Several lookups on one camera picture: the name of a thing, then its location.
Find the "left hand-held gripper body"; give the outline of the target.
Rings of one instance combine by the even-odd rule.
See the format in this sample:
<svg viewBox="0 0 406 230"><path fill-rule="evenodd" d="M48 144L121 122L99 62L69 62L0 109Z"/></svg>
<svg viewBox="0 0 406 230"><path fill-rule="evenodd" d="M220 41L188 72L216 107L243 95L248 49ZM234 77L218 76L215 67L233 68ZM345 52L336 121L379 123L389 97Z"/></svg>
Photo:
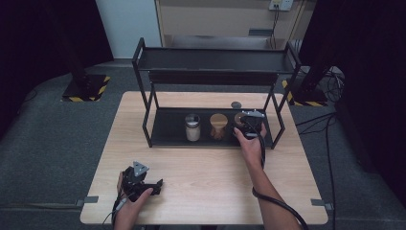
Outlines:
<svg viewBox="0 0 406 230"><path fill-rule="evenodd" d="M137 201L142 193L147 189L144 182L149 167L134 161L132 166L129 166L122 172L122 196L129 198L131 202Z"/></svg>

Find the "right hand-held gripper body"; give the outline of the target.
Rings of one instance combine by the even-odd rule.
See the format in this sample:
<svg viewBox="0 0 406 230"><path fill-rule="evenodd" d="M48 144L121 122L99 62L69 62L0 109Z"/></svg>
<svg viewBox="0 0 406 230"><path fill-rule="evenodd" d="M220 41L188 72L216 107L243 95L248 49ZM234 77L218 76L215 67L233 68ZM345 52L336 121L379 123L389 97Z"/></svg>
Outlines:
<svg viewBox="0 0 406 230"><path fill-rule="evenodd" d="M260 135L265 115L257 110L242 111L239 116L240 130L245 138L254 139Z"/></svg>

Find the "glass jar with brown sticks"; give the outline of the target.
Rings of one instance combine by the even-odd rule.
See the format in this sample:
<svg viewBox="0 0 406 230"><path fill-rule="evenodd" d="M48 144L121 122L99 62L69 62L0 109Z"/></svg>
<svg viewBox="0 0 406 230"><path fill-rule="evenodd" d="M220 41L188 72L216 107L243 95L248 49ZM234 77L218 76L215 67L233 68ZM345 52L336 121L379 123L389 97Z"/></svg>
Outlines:
<svg viewBox="0 0 406 230"><path fill-rule="evenodd" d="M215 113L210 118L210 124L213 127L225 127L228 125L228 118L224 114Z"/></svg>

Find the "black metal shelf rack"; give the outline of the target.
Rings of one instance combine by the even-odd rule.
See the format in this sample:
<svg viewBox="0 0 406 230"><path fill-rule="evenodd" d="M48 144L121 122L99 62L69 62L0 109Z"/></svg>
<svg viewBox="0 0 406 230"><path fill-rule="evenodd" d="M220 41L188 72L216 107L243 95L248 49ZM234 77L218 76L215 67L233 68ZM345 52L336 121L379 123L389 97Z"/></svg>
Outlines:
<svg viewBox="0 0 406 230"><path fill-rule="evenodd" d="M240 128L242 111L257 110L265 115L263 125L269 126L266 108L233 109L210 107L162 107L158 103L157 84L267 86L265 102L273 104L280 130L267 134L262 144L274 148L285 131L281 111L284 101L278 101L274 87L280 75L295 74L301 64L291 44L282 50L235 50L147 47L140 39L133 55L132 65L146 108L142 124L147 143L153 146L234 146L232 129ZM225 137L211 137L210 118L215 113L228 118ZM191 142L186 136L185 118L188 114L200 117L200 138Z"/></svg>

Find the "person's right hand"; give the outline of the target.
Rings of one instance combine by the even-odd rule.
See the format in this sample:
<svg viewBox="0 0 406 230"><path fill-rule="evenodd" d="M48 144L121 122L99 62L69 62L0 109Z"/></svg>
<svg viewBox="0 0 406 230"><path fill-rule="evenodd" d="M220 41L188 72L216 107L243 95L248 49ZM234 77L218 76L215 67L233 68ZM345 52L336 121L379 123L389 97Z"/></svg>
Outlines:
<svg viewBox="0 0 406 230"><path fill-rule="evenodd" d="M238 128L234 128L234 133L239 141L243 158L248 168L262 169L262 147L261 140L267 134L265 125L261 125L260 137L246 139Z"/></svg>

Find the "person's left hand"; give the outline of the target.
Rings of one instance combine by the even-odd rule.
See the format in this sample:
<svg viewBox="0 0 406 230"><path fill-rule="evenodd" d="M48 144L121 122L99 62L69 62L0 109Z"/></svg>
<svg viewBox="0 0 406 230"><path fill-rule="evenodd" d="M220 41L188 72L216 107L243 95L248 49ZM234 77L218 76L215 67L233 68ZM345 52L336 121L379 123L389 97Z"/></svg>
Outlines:
<svg viewBox="0 0 406 230"><path fill-rule="evenodd" d="M137 218L151 193L152 189L149 188L145 190L135 202L127 201L116 215L115 222L117 220L128 219L136 224Z"/></svg>

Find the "black stand with striped base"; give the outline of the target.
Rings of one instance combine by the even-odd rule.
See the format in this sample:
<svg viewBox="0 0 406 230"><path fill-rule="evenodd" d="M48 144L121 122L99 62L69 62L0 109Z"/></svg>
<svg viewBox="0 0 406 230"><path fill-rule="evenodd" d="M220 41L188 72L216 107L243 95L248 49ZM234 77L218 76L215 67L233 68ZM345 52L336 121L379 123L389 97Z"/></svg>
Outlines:
<svg viewBox="0 0 406 230"><path fill-rule="evenodd" d="M56 32L60 42L60 54L72 75L72 79L62 94L62 99L71 102L96 101L106 86L106 75L88 74L82 66L66 34Z"/></svg>
<svg viewBox="0 0 406 230"><path fill-rule="evenodd" d="M282 82L290 105L326 106L327 96L319 86L329 67L326 65L295 66L295 74Z"/></svg>

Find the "light wooden cabinet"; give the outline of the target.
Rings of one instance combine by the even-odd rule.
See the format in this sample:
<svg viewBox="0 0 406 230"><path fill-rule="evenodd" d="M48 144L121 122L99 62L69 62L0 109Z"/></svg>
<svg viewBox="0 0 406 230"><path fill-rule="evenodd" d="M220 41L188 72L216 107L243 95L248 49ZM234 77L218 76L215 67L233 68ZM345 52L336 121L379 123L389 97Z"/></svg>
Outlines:
<svg viewBox="0 0 406 230"><path fill-rule="evenodd" d="M301 41L317 0L294 0L290 11L270 11L271 0L155 0L162 45L281 49ZM273 29L250 36L249 29Z"/></svg>

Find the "dark curtain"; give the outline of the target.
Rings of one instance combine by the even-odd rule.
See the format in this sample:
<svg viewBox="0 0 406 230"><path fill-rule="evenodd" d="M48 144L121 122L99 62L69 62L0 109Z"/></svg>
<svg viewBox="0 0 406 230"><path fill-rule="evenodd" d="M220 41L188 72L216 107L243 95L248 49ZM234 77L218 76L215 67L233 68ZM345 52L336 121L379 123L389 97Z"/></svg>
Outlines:
<svg viewBox="0 0 406 230"><path fill-rule="evenodd" d="M406 208L406 0L316 0L300 59L344 73L336 108L352 148Z"/></svg>
<svg viewBox="0 0 406 230"><path fill-rule="evenodd" d="M0 0L0 138L34 87L70 73L59 30L84 69L113 59L96 0Z"/></svg>

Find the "grey metal table bracket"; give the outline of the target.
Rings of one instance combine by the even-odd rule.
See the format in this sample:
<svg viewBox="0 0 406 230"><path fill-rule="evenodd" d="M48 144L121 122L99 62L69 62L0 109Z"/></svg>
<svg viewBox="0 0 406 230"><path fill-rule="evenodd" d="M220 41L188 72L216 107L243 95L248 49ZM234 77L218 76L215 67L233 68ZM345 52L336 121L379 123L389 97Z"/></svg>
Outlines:
<svg viewBox="0 0 406 230"><path fill-rule="evenodd" d="M310 199L312 206L323 206L327 211L333 211L334 206L332 203L324 202L322 199Z"/></svg>
<svg viewBox="0 0 406 230"><path fill-rule="evenodd" d="M91 195L91 196L86 196L84 199L78 199L76 201L76 206L82 207L86 203L97 203L99 200L98 195Z"/></svg>

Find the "white wall power outlet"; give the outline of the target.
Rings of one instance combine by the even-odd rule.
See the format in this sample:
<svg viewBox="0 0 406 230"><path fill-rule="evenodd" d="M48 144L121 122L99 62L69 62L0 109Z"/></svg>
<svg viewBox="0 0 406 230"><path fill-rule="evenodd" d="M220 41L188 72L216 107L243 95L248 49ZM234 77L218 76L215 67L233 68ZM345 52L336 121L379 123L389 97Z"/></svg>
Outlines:
<svg viewBox="0 0 406 230"><path fill-rule="evenodd" d="M270 11L289 12L294 0L271 0L269 4Z"/></svg>

